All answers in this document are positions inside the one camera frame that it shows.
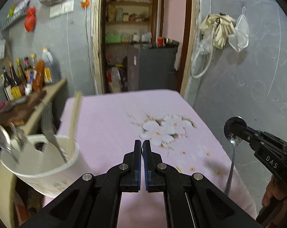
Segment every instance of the red plastic bag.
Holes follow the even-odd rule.
[[[31,7],[27,10],[27,16],[24,22],[25,29],[28,32],[32,32],[34,30],[34,27],[36,26],[36,17],[34,15],[36,11],[35,7]]]

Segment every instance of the flower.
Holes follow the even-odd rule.
[[[139,135],[140,138],[150,140],[153,146],[162,146],[174,141],[173,136],[167,134],[156,121],[147,121],[142,127],[144,132]]]
[[[181,116],[165,116],[161,126],[170,135],[185,135],[186,128],[193,128],[192,123],[189,120],[183,120]]]

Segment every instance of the red cup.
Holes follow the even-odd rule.
[[[162,47],[164,45],[164,38],[159,37],[157,38],[158,47]]]

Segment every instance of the orange plug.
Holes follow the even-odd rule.
[[[81,7],[86,8],[90,5],[90,0],[81,0]]]

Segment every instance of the tablecloth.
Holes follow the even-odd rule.
[[[69,98],[58,134],[68,134],[72,107],[73,98]],[[193,108],[170,90],[83,97],[75,139],[94,175],[121,163],[136,139],[149,139],[152,151],[159,153],[163,162],[188,175],[200,172],[221,190],[231,165]],[[236,169],[229,197],[256,218],[255,203]],[[145,191],[143,172],[139,193],[122,194],[117,227],[167,227],[163,194]]]

